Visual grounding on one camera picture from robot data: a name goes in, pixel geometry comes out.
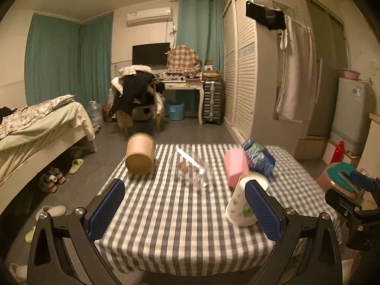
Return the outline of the white louvered wardrobe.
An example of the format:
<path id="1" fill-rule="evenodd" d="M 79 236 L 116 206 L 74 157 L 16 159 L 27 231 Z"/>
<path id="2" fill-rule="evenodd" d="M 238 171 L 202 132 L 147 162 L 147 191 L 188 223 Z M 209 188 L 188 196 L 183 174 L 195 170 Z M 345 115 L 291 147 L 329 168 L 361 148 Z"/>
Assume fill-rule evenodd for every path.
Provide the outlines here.
<path id="1" fill-rule="evenodd" d="M 296 150 L 303 125 L 276 118 L 278 32 L 245 14 L 248 2 L 293 10 L 303 19 L 305 0 L 227 0 L 223 11 L 225 122 L 237 143 Z"/>

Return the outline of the teal curtain middle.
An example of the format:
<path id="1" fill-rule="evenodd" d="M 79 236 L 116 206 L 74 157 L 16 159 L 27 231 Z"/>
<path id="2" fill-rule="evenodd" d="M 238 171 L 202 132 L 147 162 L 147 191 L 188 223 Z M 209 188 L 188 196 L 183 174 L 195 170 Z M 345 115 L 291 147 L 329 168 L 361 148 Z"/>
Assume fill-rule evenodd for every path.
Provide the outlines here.
<path id="1" fill-rule="evenodd" d="M 224 67 L 224 0 L 179 0 L 176 45 L 195 50 L 201 60 L 213 63 L 213 69 Z"/>

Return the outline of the white desk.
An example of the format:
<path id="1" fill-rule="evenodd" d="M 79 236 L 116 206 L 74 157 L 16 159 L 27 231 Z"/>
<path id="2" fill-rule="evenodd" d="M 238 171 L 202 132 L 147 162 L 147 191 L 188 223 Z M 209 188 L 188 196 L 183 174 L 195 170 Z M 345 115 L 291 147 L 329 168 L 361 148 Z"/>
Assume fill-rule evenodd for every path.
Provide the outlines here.
<path id="1" fill-rule="evenodd" d="M 202 110 L 205 98 L 203 73 L 198 72 L 196 75 L 190 76 L 189 78 L 186 76 L 179 76 L 177 79 L 163 79 L 161 82 L 164 83 L 165 89 L 169 91 L 198 91 L 198 123 L 199 125 L 202 125 Z"/>

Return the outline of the white cup green print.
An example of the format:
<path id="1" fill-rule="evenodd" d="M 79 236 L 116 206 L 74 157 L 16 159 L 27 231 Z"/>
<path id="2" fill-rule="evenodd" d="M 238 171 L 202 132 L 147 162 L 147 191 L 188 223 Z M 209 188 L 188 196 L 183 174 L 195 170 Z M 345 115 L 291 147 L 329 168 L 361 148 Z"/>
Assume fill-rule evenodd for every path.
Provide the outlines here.
<path id="1" fill-rule="evenodd" d="M 260 173 L 252 172 L 240 177 L 225 209 L 226 219 L 234 226 L 249 227 L 258 221 L 245 199 L 245 185 L 251 180 L 256 180 L 264 190 L 268 189 L 269 181 Z"/>

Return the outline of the red bottle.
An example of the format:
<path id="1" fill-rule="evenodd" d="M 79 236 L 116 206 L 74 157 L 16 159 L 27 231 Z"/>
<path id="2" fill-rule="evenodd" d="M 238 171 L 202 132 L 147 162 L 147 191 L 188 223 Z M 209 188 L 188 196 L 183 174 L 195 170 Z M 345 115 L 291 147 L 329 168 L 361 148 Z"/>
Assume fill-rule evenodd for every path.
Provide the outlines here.
<path id="1" fill-rule="evenodd" d="M 334 150 L 330 164 L 342 162 L 344 155 L 345 155 L 345 143 L 344 141 L 340 141 Z"/>

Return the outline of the hanging white towel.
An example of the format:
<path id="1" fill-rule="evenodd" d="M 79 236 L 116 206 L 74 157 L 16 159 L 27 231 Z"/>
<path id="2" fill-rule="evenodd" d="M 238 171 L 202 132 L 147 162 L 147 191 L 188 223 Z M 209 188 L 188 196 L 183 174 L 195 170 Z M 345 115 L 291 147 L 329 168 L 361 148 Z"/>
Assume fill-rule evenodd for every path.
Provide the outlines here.
<path id="1" fill-rule="evenodd" d="M 318 89 L 316 48 L 312 28 L 285 16 L 280 39 L 283 73 L 276 114 L 281 120 L 310 121 Z"/>

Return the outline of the white small fridge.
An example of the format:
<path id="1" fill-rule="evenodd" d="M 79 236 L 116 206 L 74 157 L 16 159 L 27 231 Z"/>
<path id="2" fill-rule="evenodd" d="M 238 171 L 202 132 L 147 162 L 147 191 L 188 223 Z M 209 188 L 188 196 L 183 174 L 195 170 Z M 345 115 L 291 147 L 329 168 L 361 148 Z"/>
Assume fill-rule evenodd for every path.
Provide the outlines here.
<path id="1" fill-rule="evenodd" d="M 330 139 L 344 142 L 345 151 L 357 156 L 365 147 L 369 115 L 375 110 L 372 88 L 363 82 L 340 78 Z"/>

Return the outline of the blue laundry basket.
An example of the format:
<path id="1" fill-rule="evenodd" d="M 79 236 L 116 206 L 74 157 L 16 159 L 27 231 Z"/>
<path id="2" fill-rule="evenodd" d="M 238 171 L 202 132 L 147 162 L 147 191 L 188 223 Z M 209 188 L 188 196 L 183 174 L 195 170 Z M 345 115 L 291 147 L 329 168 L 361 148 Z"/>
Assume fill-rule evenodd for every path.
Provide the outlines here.
<path id="1" fill-rule="evenodd" d="M 181 121 L 184 119 L 184 103 L 168 103 L 167 114 L 171 121 Z"/>

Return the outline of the black hanging garment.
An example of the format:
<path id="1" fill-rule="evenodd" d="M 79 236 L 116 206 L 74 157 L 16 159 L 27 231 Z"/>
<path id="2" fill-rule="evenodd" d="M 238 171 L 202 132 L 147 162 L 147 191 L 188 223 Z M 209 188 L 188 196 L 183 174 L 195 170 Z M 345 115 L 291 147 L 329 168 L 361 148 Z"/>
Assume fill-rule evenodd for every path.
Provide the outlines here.
<path id="1" fill-rule="evenodd" d="M 287 28 L 285 15 L 280 10 L 273 10 L 247 1 L 245 15 L 266 26 L 269 30 L 285 30 Z"/>

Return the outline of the sneaker pair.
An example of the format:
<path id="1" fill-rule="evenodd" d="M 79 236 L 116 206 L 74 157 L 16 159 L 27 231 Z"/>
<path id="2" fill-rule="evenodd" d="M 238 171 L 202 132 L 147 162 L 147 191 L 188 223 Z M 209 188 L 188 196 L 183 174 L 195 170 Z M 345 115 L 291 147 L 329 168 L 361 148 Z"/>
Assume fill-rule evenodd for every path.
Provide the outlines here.
<path id="1" fill-rule="evenodd" d="M 50 167 L 47 172 L 44 172 L 39 177 L 39 189 L 47 193 L 55 193 L 58 186 L 66 181 L 65 175 L 56 167 Z"/>

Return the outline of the pink basin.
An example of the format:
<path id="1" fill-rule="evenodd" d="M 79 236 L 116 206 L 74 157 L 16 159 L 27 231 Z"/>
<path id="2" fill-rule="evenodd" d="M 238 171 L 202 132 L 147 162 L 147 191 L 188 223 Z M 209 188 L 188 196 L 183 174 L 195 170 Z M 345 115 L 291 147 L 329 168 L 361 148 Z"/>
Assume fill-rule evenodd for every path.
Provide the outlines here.
<path id="1" fill-rule="evenodd" d="M 342 68 L 341 69 L 341 75 L 343 78 L 358 81 L 360 77 L 360 73 L 355 70 L 347 69 L 347 68 Z"/>

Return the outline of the black tv monitor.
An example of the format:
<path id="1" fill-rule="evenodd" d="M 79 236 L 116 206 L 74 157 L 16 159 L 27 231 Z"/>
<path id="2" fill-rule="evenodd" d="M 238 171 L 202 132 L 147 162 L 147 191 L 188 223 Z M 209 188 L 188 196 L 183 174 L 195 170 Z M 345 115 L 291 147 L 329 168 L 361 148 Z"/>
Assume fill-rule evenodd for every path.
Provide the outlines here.
<path id="1" fill-rule="evenodd" d="M 132 47 L 132 63 L 145 66 L 165 66 L 170 43 L 141 44 Z"/>

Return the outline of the teal curtain left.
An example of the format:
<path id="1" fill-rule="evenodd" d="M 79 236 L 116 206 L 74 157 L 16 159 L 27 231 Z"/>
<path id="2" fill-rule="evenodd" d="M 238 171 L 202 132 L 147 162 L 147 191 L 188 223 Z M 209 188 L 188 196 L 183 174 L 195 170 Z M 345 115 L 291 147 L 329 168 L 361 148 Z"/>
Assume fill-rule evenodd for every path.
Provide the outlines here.
<path id="1" fill-rule="evenodd" d="M 111 81 L 113 14 L 79 24 L 56 17 L 32 17 L 24 63 L 29 105 L 75 95 L 87 106 L 105 104 Z"/>

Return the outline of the clear water jug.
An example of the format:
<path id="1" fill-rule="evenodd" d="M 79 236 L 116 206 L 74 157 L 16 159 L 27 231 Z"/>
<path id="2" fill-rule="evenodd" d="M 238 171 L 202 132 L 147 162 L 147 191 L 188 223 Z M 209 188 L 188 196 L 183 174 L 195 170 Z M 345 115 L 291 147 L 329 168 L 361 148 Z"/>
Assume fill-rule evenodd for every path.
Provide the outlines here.
<path id="1" fill-rule="evenodd" d="M 103 123 L 102 106 L 96 101 L 89 102 L 88 115 L 91 119 L 93 126 L 100 126 Z"/>

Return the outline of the green slipper front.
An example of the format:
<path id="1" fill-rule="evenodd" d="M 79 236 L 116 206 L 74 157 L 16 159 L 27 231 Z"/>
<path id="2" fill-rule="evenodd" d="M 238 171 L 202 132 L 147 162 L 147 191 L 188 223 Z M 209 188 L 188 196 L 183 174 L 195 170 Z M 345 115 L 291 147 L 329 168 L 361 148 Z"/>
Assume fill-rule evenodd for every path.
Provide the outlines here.
<path id="1" fill-rule="evenodd" d="M 27 232 L 27 234 L 25 235 L 24 239 L 25 239 L 25 242 L 27 244 L 31 244 L 32 243 L 33 235 L 35 233 L 35 229 L 36 229 L 36 226 L 33 226 L 32 229 L 29 232 Z"/>

